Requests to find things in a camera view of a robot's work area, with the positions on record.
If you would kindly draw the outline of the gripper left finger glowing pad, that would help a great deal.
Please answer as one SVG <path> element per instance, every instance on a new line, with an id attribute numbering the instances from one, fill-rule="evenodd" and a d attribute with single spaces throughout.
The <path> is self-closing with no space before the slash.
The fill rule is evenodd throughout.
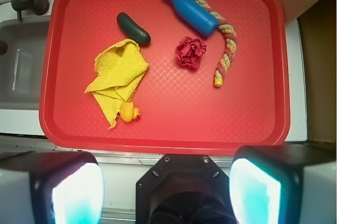
<path id="1" fill-rule="evenodd" d="M 1 153 L 1 223 L 99 223 L 103 202 L 89 152 Z"/>

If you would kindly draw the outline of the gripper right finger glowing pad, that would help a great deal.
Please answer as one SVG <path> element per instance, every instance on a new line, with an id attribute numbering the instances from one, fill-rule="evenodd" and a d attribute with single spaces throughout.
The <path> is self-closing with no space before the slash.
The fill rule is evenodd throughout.
<path id="1" fill-rule="evenodd" d="M 238 223 L 336 223 L 336 145 L 241 147 L 229 190 Z"/>

